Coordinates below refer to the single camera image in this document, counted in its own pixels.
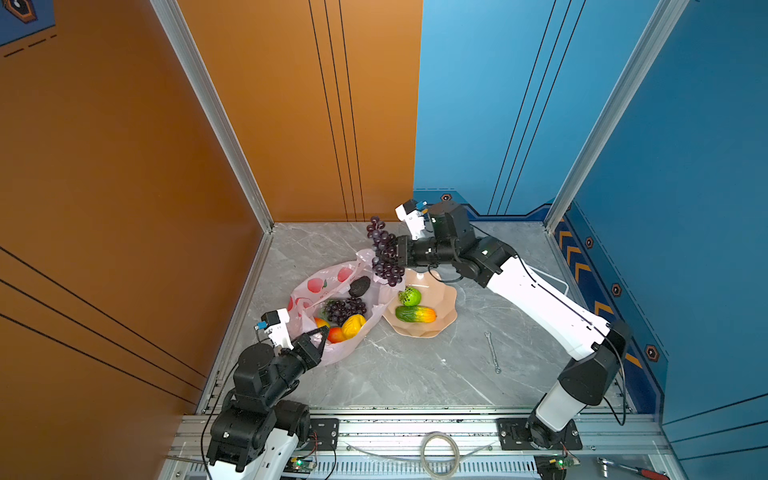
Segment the silver wrench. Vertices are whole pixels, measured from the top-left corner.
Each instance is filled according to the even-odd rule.
[[[493,343],[491,343],[491,333],[485,332],[485,338],[488,339],[488,346],[491,347],[491,358],[493,359],[493,366],[496,367],[496,373],[501,373],[502,369],[498,367],[498,360],[496,359],[496,350],[493,350]]]

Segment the marble surface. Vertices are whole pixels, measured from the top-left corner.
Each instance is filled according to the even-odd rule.
[[[352,260],[357,250],[368,247],[365,226],[278,223],[234,351],[239,354],[257,341],[253,326],[262,313],[284,308],[291,291],[310,274]],[[512,245],[531,266],[572,282],[540,223],[478,226]],[[399,223],[388,230],[407,233]],[[455,277],[450,266],[441,267],[440,273],[445,279]],[[535,405],[568,362],[565,351],[507,300],[471,280],[452,285],[458,293],[458,319],[437,337],[400,336],[382,320],[349,357],[303,375],[289,398],[312,406]],[[500,374],[494,370],[485,331],[492,333]]]

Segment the black mounting plate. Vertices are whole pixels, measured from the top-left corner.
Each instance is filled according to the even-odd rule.
[[[539,450],[531,443],[531,433],[525,428],[526,423],[528,419],[496,419],[496,432],[498,440],[502,443],[502,450]],[[568,450],[584,448],[573,420],[565,426],[564,443]]]
[[[313,438],[313,433],[317,434],[318,450],[336,450],[336,443],[339,441],[339,419],[310,419],[310,438]]]

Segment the fruit plate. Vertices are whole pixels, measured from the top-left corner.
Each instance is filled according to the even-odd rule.
[[[419,306],[428,306],[435,310],[437,319],[431,323],[403,322],[395,316],[395,308],[402,305],[397,299],[389,303],[384,310],[384,319],[400,335],[431,339],[456,320],[456,289],[435,279],[429,272],[419,273],[406,269],[403,278],[406,286],[413,286],[422,294]]]

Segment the plastic bag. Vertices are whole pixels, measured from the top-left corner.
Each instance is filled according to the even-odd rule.
[[[351,282],[361,276],[367,276],[371,279],[371,286],[362,296],[362,300],[368,308],[365,314],[366,324],[351,339],[341,343],[326,342],[321,366],[336,363],[352,353],[362,342],[362,339],[368,335],[368,332],[381,320],[389,302],[394,300],[397,293],[405,288],[403,283],[389,286],[382,279],[373,275],[371,268],[373,257],[373,250],[360,250],[357,252],[356,261],[339,263],[315,272],[291,293],[288,301],[288,315],[290,317],[288,334],[293,339],[304,332],[317,328],[314,319],[315,312],[326,300],[349,298],[348,292]]]

